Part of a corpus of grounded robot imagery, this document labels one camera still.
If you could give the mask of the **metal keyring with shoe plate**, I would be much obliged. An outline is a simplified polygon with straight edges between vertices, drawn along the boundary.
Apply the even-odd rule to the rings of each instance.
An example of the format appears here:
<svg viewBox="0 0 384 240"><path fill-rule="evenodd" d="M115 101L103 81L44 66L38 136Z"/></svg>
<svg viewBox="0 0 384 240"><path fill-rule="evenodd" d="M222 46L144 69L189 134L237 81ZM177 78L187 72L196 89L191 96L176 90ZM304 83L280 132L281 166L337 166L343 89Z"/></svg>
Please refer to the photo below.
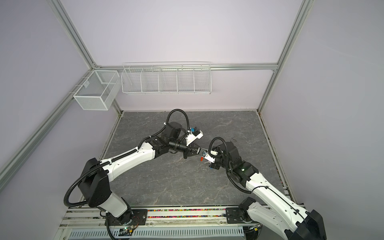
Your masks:
<svg viewBox="0 0 384 240"><path fill-rule="evenodd" d="M199 153L199 156L203 157L205 159L206 154L207 154L207 152Z"/></svg>

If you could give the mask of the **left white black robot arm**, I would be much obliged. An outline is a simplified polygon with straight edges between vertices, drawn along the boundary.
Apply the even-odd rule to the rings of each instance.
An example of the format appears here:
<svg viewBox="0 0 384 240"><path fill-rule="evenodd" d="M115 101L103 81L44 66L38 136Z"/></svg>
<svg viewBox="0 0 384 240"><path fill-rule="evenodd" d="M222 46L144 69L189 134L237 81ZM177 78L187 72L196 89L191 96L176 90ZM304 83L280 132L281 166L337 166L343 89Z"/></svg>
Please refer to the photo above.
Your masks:
<svg viewBox="0 0 384 240"><path fill-rule="evenodd" d="M188 115L181 109L172 110L163 127L153 135L143 138L137 147L120 155L98 161L86 162L81 176L69 187L64 196L64 205L75 208L88 205L106 212L120 225L133 219L130 205L111 190L110 183L134 167L167 153L182 153L186 159L198 155L202 149L194 142L204 133L191 127Z"/></svg>

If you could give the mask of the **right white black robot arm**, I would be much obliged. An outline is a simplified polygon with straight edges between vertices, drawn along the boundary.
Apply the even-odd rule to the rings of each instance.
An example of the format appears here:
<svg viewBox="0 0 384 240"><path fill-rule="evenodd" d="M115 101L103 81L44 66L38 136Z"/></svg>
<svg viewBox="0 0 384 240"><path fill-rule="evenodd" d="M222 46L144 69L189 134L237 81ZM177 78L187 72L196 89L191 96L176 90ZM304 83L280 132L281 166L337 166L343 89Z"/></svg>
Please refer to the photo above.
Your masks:
<svg viewBox="0 0 384 240"><path fill-rule="evenodd" d="M241 192L255 195L267 207L247 198L243 203L246 217L275 232L284 240L327 239L323 217L315 210L308 211L286 197L273 186L251 163L242 160L232 142L221 137L211 140L209 156L215 168L224 168L229 181Z"/></svg>

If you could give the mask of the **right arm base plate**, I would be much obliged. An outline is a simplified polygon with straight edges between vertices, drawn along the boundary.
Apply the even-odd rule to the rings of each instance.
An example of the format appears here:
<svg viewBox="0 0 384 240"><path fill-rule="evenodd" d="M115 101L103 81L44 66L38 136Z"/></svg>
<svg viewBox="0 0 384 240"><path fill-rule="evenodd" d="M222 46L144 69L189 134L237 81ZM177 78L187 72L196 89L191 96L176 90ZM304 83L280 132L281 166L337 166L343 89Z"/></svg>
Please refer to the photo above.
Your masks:
<svg viewBox="0 0 384 240"><path fill-rule="evenodd" d="M246 198L243 200L237 207L226 208L226 213L224 217L227 219L228 224L249 224L255 223L247 213L249 206L255 203L256 200L253 198Z"/></svg>

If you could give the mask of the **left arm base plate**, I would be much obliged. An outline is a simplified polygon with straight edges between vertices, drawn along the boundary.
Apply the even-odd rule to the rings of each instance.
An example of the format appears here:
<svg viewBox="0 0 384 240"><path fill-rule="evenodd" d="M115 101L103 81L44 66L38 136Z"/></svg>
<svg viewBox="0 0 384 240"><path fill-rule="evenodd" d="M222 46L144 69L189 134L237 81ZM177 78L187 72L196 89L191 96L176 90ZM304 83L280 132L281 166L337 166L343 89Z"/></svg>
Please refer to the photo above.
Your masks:
<svg viewBox="0 0 384 240"><path fill-rule="evenodd" d="M146 224L147 215L147 209L133 209L118 218L106 213L106 219L110 226L143 226Z"/></svg>

